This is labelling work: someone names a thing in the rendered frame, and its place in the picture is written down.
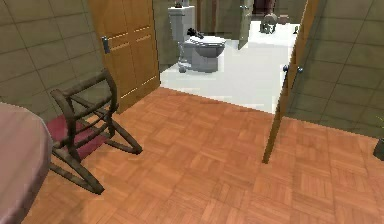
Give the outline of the pale pink round table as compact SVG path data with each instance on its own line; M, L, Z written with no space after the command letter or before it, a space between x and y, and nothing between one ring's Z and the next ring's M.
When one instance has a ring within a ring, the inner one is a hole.
M0 224L21 224L49 170L52 139L26 108L0 102Z

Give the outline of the round dark door knob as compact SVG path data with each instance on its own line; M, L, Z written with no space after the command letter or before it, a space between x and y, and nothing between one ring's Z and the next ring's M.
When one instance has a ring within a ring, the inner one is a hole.
M285 72L286 74L289 74L293 69L290 68L289 65L284 65L283 66L283 72ZM296 69L296 72L295 73L302 73L304 71L304 69L302 67L297 67Z

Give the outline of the brown wooden open door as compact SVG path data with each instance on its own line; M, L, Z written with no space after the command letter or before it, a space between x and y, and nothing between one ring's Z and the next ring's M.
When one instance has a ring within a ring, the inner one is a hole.
M300 26L298 28L298 34L295 40L295 44L292 50L291 58L289 61L289 66L293 69L289 74L285 73L284 82L280 92L278 104L276 106L274 119L271 125L271 130L268 137L268 142L263 154L262 162L267 164L271 157L275 140L278 135L282 119L287 111L287 104L289 100L289 95L291 89L295 83L295 79L298 73L296 72L297 67L300 66L301 58L304 54L308 36L317 13L318 4L320 0L307 0L302 18L300 21Z

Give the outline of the brown wooden panelled door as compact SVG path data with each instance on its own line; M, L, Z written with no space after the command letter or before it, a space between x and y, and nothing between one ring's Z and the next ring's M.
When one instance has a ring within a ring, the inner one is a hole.
M153 0L87 1L122 113L160 86ZM104 53L102 36L108 37L109 54Z

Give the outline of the dark green plant pot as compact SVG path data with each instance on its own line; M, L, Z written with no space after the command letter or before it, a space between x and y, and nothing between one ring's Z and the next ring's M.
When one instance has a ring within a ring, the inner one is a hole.
M378 142L374 148L373 155L377 159L384 161L384 138L381 138L378 140Z

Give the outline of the white toilet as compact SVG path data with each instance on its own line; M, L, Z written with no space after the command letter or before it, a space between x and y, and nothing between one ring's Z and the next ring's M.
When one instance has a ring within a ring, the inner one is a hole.
M177 62L179 72L185 73L187 70L205 73L216 72L218 70L218 57L225 49L226 40L203 33L203 39L187 35L189 28L195 29L194 6L170 7L168 15L172 37L179 48Z

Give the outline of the dark wooden chair red seat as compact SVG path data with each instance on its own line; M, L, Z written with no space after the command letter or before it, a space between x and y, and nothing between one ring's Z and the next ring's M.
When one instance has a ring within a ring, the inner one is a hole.
M105 81L110 93L92 103L78 93ZM51 163L50 170L74 184L100 195L104 187L81 162L102 144L138 155L142 147L112 115L117 111L117 87L107 69L67 90L51 92L62 115L51 120L47 127L54 141L52 154L72 168L77 175Z

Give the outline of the olive green inner door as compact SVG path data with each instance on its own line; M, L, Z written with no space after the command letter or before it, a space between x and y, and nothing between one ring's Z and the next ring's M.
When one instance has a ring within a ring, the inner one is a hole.
M254 0L240 0L240 28L238 49L241 50L248 42L252 21Z

